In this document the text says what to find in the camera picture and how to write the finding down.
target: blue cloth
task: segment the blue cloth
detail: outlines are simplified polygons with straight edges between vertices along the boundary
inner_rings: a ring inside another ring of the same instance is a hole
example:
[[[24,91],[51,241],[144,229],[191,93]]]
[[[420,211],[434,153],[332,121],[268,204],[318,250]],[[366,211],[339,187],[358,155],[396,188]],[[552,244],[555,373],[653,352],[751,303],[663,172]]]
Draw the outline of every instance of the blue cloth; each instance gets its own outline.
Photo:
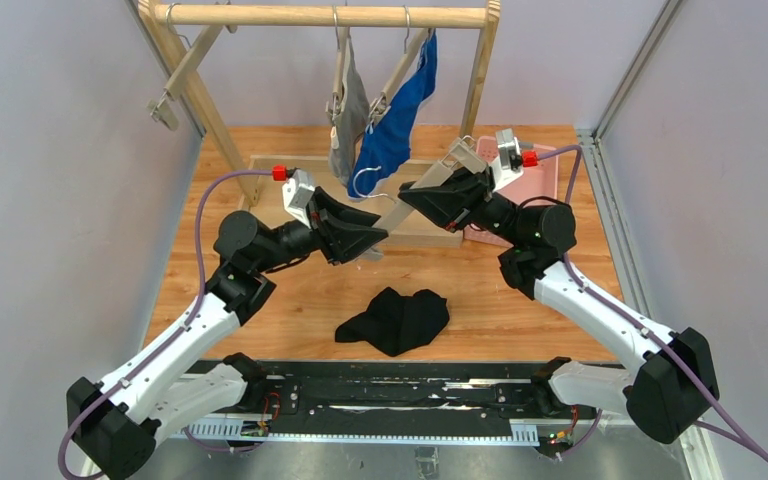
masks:
[[[416,114],[422,103],[434,93],[437,82],[437,32],[422,44],[416,72],[402,85],[390,102],[390,110],[374,129],[368,128],[363,136],[352,179],[364,168],[381,167],[377,171],[364,171],[348,185],[349,197],[361,198],[375,191],[378,182],[389,177],[410,158],[410,134]]]

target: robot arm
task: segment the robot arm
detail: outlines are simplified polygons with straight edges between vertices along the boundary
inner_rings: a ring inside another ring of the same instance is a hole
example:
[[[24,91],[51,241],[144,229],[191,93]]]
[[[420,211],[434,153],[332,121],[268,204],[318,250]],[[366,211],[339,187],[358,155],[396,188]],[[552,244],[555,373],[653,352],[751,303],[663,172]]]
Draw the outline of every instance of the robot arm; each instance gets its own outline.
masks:
[[[576,244],[572,208],[542,197],[533,200],[543,204],[516,205],[499,195],[500,188],[522,175],[529,164],[536,164],[536,157],[523,159],[509,130],[499,132],[497,141],[499,156],[486,170],[475,174],[460,169],[438,187],[405,184],[399,198],[448,231],[473,224],[510,242],[513,246],[499,255],[508,286],[574,321],[625,367],[585,366],[568,358],[549,362],[532,379],[544,390],[546,413],[562,405],[627,413],[651,438],[674,441],[710,405],[651,337],[669,339],[668,346],[718,398],[707,340],[692,328],[677,333],[635,312],[566,260]],[[640,326],[629,323],[628,315]]]
[[[110,395],[72,437],[108,477],[132,475],[170,434],[204,415],[263,398],[265,374],[242,354],[194,380],[173,384],[260,310],[275,289],[264,273],[297,265],[316,251],[333,265],[345,263],[387,237],[386,230],[373,226],[378,215],[340,204],[315,188],[306,172],[291,172],[284,188],[285,207],[294,220],[270,229],[251,213],[237,211],[222,221],[213,246],[220,265],[189,324],[196,301],[124,365],[95,384],[81,378],[67,391],[70,424],[99,397]],[[145,362],[139,376],[126,380]]]

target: gray cloth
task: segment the gray cloth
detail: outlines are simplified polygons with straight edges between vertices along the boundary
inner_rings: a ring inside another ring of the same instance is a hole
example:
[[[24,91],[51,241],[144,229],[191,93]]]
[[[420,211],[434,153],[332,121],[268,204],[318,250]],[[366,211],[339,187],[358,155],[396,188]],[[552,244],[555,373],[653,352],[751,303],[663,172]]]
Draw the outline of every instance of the gray cloth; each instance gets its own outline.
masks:
[[[337,129],[339,145],[328,152],[328,166],[331,173],[344,186],[349,185],[352,170],[355,167],[355,146],[363,137],[368,122],[369,100],[363,88],[363,80],[355,68],[355,52],[352,47],[352,37],[346,40],[346,59],[343,63],[343,98],[340,104],[340,114],[334,119],[333,127]]]

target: garment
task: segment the garment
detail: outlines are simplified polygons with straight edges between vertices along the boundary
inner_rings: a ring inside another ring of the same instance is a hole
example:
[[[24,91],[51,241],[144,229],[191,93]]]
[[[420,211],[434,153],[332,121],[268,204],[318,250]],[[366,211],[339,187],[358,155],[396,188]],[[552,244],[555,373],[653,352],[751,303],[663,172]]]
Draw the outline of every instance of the garment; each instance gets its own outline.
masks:
[[[375,296],[366,311],[337,327],[334,340],[365,340],[391,357],[428,345],[449,323],[446,299],[431,290],[410,297],[390,287]]]
[[[346,40],[346,58],[343,63],[343,96],[339,106],[339,114],[332,126],[337,131],[337,148],[328,152],[328,166],[331,173],[344,186],[349,183],[352,169],[355,166],[358,140],[363,136],[369,117],[369,100],[363,88],[363,80],[355,68],[355,52],[352,47],[352,37]]]
[[[381,180],[392,175],[410,158],[410,134],[423,102],[434,93],[437,81],[437,32],[423,43],[416,72],[390,102],[390,110],[374,128],[367,128],[363,137],[349,197],[362,198],[375,191]],[[380,167],[377,171],[366,168]]]

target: wooden post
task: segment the wooden post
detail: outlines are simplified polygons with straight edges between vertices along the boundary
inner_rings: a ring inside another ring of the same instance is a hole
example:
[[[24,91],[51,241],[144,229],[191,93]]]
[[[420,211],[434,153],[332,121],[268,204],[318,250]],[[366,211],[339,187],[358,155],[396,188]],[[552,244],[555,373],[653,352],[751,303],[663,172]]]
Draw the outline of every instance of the wooden post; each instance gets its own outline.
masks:
[[[165,24],[155,19],[154,11],[157,7],[164,8],[157,0],[139,0],[139,2],[140,19],[157,45],[157,49],[160,51],[166,65],[170,71],[174,72],[184,58],[186,48],[184,48],[184,44],[177,35],[174,35]],[[187,75],[184,93],[189,98],[196,115],[204,123],[208,138],[214,143],[219,154],[225,158],[225,161],[234,170],[248,168],[248,165],[246,165],[243,157],[240,155],[240,151],[234,144],[234,140],[231,138],[228,127],[222,121],[222,117],[219,115],[213,99],[207,93],[207,87],[205,87],[198,72],[193,71]],[[240,189],[249,206],[257,204],[257,177],[244,175],[237,178],[239,179]]]
[[[487,0],[487,16],[481,34],[478,36],[478,47],[475,50],[475,60],[472,63],[472,76],[469,80],[466,106],[461,121],[460,136],[462,137],[471,135],[472,129],[475,127],[475,117],[478,115],[478,106],[484,91],[484,80],[487,79],[487,66],[490,64],[493,43],[496,41],[496,29],[499,26],[499,17],[502,11],[501,3],[501,0]]]

